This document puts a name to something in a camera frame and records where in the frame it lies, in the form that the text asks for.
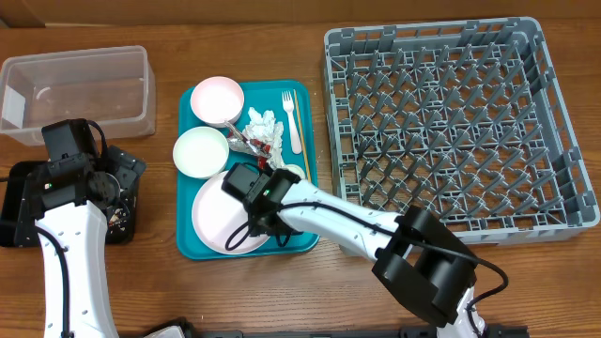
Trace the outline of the white bowl with rice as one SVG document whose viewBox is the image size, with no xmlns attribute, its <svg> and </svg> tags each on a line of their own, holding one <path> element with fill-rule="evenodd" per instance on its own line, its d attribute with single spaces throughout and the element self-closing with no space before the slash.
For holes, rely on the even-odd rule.
<svg viewBox="0 0 601 338">
<path fill-rule="evenodd" d="M 212 127 L 195 127 L 181 134 L 173 148 L 178 171 L 192 178 L 208 179 L 225 168 L 229 145 L 225 136 Z"/>
</svg>

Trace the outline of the white round plate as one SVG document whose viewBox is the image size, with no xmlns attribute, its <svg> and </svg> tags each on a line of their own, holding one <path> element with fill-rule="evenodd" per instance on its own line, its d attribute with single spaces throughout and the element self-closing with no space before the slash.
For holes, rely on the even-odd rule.
<svg viewBox="0 0 601 338">
<path fill-rule="evenodd" d="M 225 243 L 234 231 L 248 220 L 243 204 L 222 190 L 223 171 L 203 184 L 194 198 L 192 222 L 196 235 L 219 254 L 241 255 L 263 246 L 270 237 L 247 237 L 238 248 L 227 251 Z"/>
</svg>

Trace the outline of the white bowl with few peanuts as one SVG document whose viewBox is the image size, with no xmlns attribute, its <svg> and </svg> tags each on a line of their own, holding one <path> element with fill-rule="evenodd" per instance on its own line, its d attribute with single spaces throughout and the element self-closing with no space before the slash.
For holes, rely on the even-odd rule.
<svg viewBox="0 0 601 338">
<path fill-rule="evenodd" d="M 244 106 L 244 93 L 234 80 L 214 76 L 201 81 L 194 89 L 190 105 L 194 115 L 205 124 L 223 128 L 225 123 L 235 124 Z"/>
</svg>

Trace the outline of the silver red snack wrapper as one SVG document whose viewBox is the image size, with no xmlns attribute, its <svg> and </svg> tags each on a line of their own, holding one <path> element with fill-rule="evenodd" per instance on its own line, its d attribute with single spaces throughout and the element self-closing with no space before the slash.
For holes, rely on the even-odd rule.
<svg viewBox="0 0 601 338">
<path fill-rule="evenodd" d="M 225 121 L 224 124 L 229 129 L 226 140 L 231 150 L 259 158 L 270 158 L 270 145 L 245 136 L 230 122 Z"/>
</svg>

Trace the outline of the white paper cup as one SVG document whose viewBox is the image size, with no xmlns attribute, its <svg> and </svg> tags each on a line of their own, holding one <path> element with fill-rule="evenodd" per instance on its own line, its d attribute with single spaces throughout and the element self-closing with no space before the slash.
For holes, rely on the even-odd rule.
<svg viewBox="0 0 601 338">
<path fill-rule="evenodd" d="M 306 174 L 300 166 L 298 166 L 296 164 L 286 164 L 284 166 L 284 168 L 286 170 L 294 173 L 295 175 L 299 176 L 301 179 L 306 179 Z"/>
</svg>

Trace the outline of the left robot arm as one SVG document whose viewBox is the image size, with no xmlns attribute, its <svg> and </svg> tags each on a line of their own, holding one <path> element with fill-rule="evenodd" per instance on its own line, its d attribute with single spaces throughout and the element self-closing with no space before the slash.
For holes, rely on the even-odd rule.
<svg viewBox="0 0 601 338">
<path fill-rule="evenodd" d="M 134 216 L 146 163 L 110 146 L 41 164 L 26 181 L 43 255 L 47 337 L 115 337 L 105 267 L 106 235 L 118 209 Z"/>
</svg>

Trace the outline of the white tissue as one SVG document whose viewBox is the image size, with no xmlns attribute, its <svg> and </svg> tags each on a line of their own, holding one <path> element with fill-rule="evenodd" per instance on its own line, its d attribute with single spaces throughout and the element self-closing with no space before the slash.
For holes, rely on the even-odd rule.
<svg viewBox="0 0 601 338">
<path fill-rule="evenodd" d="M 282 156 L 284 125 L 278 122 L 275 114 L 271 110 L 266 110 L 263 114 L 256 111 L 254 107 L 248 110 L 250 122 L 246 125 L 243 133 L 252 139 L 256 139 L 270 146 L 270 157 L 268 165 L 273 168 L 285 167 Z"/>
</svg>

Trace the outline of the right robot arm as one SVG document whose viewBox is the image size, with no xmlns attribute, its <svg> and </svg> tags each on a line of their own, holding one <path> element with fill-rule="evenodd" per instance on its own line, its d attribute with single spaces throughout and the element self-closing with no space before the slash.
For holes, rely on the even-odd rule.
<svg viewBox="0 0 601 338">
<path fill-rule="evenodd" d="M 439 337 L 484 337 L 474 306 L 474 253 L 429 211 L 403 214 L 360 207 L 284 169 L 258 174 L 237 164 L 223 190 L 239 200 L 255 233 L 317 234 L 372 262 L 372 271 Z"/>
</svg>

